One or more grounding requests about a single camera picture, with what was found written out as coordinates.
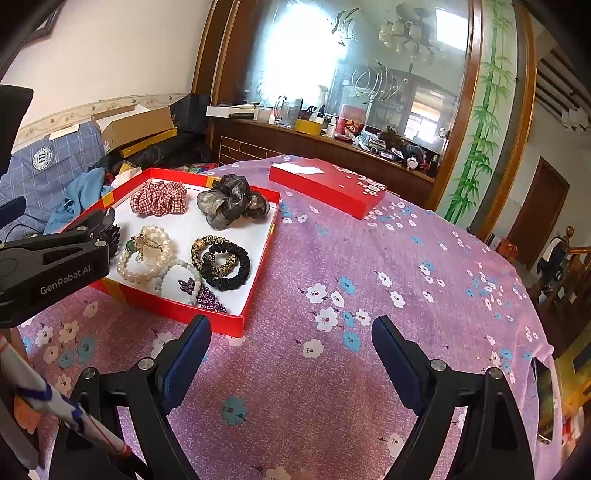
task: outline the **brown cardboard box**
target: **brown cardboard box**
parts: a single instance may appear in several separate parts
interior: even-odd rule
[[[148,110],[140,105],[116,108],[92,116],[105,153],[141,138],[174,128],[168,107]]]

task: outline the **hair tie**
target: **hair tie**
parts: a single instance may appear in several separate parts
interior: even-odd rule
[[[221,236],[213,236],[208,235],[204,236],[203,238],[198,238],[193,242],[193,246],[191,247],[191,260],[193,261],[193,265],[197,267],[199,271],[203,268],[203,262],[199,258],[199,254],[205,249],[208,245],[214,244],[229,244],[230,242]],[[212,266],[212,273],[214,277],[225,277],[228,275],[234,267],[238,263],[238,257],[234,254],[228,255],[226,259],[226,263],[223,265],[213,264]]]
[[[153,213],[160,217],[167,213],[187,211],[187,187],[177,181],[151,181],[131,197],[131,211],[139,215]]]
[[[269,213],[269,202],[251,190],[246,178],[238,175],[224,175],[213,181],[211,190],[197,195],[197,206],[207,216],[208,224],[217,230],[224,230],[241,215],[262,218]]]
[[[232,278],[215,278],[213,275],[213,265],[216,261],[216,253],[231,253],[238,257],[240,270],[238,275]],[[246,283],[248,275],[251,272],[251,259],[248,258],[248,252],[238,245],[231,243],[214,244],[209,247],[209,251],[203,254],[203,267],[201,269],[202,277],[212,287],[220,291],[237,290]]]

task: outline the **black scrunchie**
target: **black scrunchie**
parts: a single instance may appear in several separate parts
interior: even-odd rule
[[[240,262],[240,269],[238,275],[232,278],[216,278],[213,274],[212,268],[216,261],[215,254],[234,254],[238,257]],[[209,247],[209,250],[203,254],[203,267],[201,269],[201,276],[212,287],[220,290],[237,290],[246,283],[246,279],[251,272],[251,259],[248,258],[248,252],[238,245],[228,242],[227,244],[214,244]]]

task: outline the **logo patch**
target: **logo patch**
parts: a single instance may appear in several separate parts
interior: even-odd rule
[[[41,147],[33,155],[33,167],[37,170],[45,170],[53,160],[53,152],[49,147]]]

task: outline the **blue gripper pad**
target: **blue gripper pad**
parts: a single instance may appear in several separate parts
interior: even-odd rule
[[[24,215],[27,210],[27,201],[25,197],[20,196],[10,202],[0,206],[0,228],[4,228],[9,223]]]
[[[416,343],[405,340],[385,315],[374,320],[371,337],[402,404],[420,415],[428,389],[427,357]]]
[[[211,339],[209,319],[197,315],[183,334],[164,345],[156,357],[156,386],[165,415],[183,402]]]

